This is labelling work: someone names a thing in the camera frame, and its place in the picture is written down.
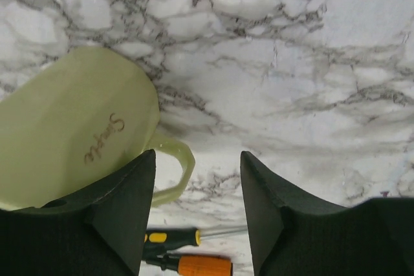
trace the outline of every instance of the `marble countertop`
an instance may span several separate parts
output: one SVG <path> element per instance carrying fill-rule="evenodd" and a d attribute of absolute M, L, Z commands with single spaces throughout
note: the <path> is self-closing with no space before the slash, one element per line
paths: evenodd
<path fill-rule="evenodd" d="M 75 46 L 119 51 L 145 68 L 160 127 L 197 161 L 149 223 L 242 224 L 242 150 L 344 206 L 414 195 L 413 31 L 414 0 L 0 0 L 0 98 Z M 160 189 L 179 165 L 157 156 Z M 247 236 L 199 251 L 253 273 Z"/>

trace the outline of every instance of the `mug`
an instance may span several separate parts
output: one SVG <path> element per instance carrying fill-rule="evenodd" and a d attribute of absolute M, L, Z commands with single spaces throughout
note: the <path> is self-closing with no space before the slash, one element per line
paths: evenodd
<path fill-rule="evenodd" d="M 146 73 L 102 47 L 78 47 L 0 102 L 0 208 L 41 207 L 81 189 L 148 149 L 174 156 L 178 184 L 152 206 L 182 194 L 195 160 L 156 130 L 158 96 Z"/>

